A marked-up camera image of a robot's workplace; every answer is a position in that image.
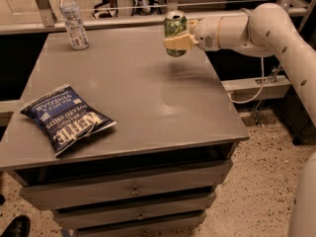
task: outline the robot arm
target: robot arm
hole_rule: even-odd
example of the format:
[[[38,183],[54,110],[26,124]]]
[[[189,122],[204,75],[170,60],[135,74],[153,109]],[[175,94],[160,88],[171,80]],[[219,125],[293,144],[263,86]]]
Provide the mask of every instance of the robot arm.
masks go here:
[[[178,35],[167,37],[170,49],[205,51],[232,49],[248,56],[275,55],[307,113],[316,125],[316,52],[295,29],[277,4],[263,4],[253,12],[229,17],[209,17]]]

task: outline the table top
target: table top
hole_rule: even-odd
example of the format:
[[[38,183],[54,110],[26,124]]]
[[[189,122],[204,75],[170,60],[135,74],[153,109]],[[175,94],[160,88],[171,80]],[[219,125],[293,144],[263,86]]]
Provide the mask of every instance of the table top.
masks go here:
[[[0,169],[104,159],[240,141],[248,130],[205,53],[166,53],[163,27],[88,32],[73,50],[66,33],[50,34],[0,143]],[[118,124],[81,139],[60,158],[20,114],[25,103],[69,83]]]

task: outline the kettle chips bag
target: kettle chips bag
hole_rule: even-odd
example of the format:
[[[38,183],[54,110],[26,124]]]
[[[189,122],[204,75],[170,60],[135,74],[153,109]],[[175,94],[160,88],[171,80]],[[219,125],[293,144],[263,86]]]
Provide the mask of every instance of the kettle chips bag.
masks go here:
[[[87,105],[70,85],[32,101],[21,114],[33,119],[49,137],[56,156],[78,139],[116,124]]]

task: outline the bottle label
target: bottle label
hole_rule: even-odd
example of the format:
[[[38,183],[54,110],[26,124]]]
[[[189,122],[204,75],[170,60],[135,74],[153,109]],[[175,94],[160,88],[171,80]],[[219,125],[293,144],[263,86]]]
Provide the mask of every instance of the bottle label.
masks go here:
[[[88,38],[81,20],[79,9],[63,11],[65,27],[69,34],[71,43],[75,47],[88,45]]]

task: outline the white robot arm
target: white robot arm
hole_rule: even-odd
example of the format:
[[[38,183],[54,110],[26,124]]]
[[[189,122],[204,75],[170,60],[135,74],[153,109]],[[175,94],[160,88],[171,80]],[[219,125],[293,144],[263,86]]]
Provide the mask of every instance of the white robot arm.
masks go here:
[[[165,38],[166,48],[205,51],[232,49],[255,57],[275,55],[306,112],[316,125],[316,52],[299,35],[277,4],[260,5],[244,15],[204,18],[188,24],[186,32]]]
[[[277,4],[263,4],[245,14],[209,17],[190,22],[187,30],[165,38],[165,47],[205,51],[232,49],[266,57],[274,55],[316,125],[316,52],[299,35],[287,13]],[[289,237],[316,236],[316,152],[304,166],[295,196]]]

